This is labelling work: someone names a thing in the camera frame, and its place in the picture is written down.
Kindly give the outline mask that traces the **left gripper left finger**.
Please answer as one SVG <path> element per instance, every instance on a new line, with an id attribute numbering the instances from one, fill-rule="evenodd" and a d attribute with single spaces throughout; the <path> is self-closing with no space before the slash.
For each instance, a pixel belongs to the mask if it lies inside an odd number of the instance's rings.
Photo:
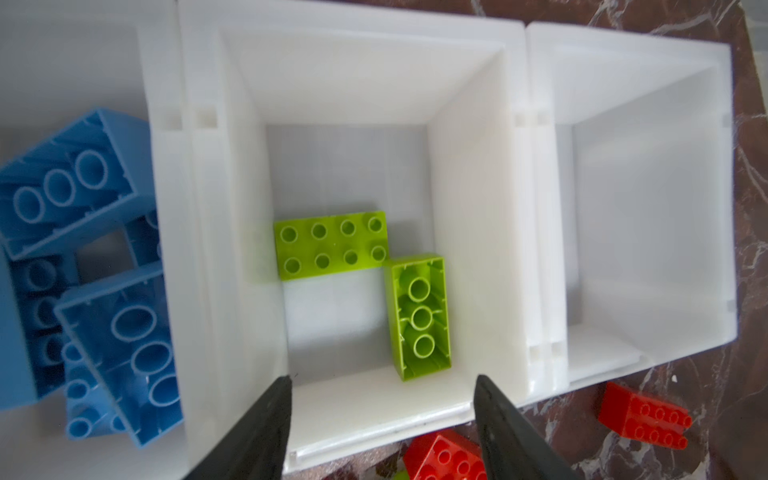
<path id="1" fill-rule="evenodd" d="M 277 378 L 188 479 L 280 479 L 292 417 L 292 379 Z"/>

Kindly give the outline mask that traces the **blue lego horizontal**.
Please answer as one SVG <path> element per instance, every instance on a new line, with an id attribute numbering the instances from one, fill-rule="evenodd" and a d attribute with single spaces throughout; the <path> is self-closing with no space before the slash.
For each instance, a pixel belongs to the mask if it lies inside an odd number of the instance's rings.
<path id="1" fill-rule="evenodd" d="M 1 244 L 14 261 L 73 253 L 155 207 L 150 125 L 111 109 L 1 169 Z"/>

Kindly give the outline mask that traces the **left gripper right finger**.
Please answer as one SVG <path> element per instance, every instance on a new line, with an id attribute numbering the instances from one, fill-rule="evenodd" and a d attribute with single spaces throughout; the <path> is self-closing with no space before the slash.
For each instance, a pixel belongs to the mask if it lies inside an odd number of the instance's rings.
<path id="1" fill-rule="evenodd" d="M 578 477 L 486 375 L 476 379 L 473 405 L 489 479 Z"/>

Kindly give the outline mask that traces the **blue lego diagonal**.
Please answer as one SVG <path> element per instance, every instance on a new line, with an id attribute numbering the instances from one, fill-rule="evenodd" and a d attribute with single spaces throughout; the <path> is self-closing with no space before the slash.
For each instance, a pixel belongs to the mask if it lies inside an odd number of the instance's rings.
<path id="1" fill-rule="evenodd" d="M 63 329 L 53 312 L 79 284 L 75 255 L 1 255 L 1 409 L 31 405 L 65 381 Z"/>

